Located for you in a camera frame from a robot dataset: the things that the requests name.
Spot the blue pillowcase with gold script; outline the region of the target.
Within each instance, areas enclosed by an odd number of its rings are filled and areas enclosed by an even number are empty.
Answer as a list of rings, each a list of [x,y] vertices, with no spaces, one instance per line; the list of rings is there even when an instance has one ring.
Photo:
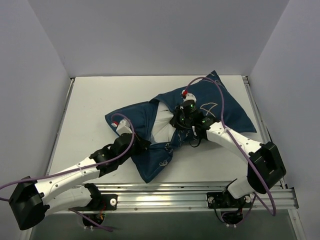
[[[113,131],[115,130],[111,124],[121,121],[121,116],[124,115],[131,120],[135,133],[151,142],[147,151],[131,158],[145,183],[151,182],[170,163],[174,150],[196,139],[191,130],[175,129],[170,142],[157,143],[151,135],[159,102],[164,103],[174,114],[176,106],[183,102],[181,96],[183,90],[187,90],[196,97],[195,105],[204,115],[223,120],[227,127],[238,133],[256,132],[251,119],[226,89],[216,71],[212,71],[205,79],[189,87],[177,88],[158,94],[149,101],[114,110],[105,115],[105,120]]]

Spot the white pillow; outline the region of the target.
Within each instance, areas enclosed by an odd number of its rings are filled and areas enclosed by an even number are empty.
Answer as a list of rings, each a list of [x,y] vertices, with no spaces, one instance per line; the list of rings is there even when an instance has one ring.
[[[172,140],[176,129],[170,124],[173,113],[163,103],[158,103],[155,121],[151,130],[151,136],[155,143],[167,143]]]

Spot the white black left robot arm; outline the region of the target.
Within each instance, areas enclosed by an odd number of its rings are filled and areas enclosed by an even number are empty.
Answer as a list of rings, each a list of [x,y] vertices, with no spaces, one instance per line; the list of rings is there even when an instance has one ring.
[[[150,145],[136,133],[123,133],[114,143],[64,171],[45,179],[23,178],[9,198],[19,229],[28,230],[46,216],[67,209],[98,210],[103,196],[89,181],[117,170],[130,157],[146,152]]]

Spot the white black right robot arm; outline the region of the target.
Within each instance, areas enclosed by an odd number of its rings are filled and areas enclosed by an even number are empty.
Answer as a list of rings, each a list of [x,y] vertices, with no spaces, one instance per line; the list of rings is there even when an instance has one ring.
[[[227,127],[222,120],[204,115],[194,100],[178,105],[170,124],[178,130],[191,130],[200,140],[219,144],[247,164],[247,175],[231,182],[222,193],[223,203],[227,206],[234,206],[241,197],[254,192],[266,194],[287,173],[274,143],[252,140]]]

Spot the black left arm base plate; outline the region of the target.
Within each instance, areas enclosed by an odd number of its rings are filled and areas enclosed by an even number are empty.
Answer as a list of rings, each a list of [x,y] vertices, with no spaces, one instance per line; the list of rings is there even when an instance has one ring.
[[[117,194],[102,194],[90,201],[86,206],[74,207],[76,211],[115,211],[118,205]]]

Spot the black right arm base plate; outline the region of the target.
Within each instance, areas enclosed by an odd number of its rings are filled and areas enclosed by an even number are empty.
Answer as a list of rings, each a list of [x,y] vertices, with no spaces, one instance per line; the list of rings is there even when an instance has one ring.
[[[209,209],[241,209],[249,208],[252,199],[249,195],[235,199],[227,192],[207,192],[207,206]]]

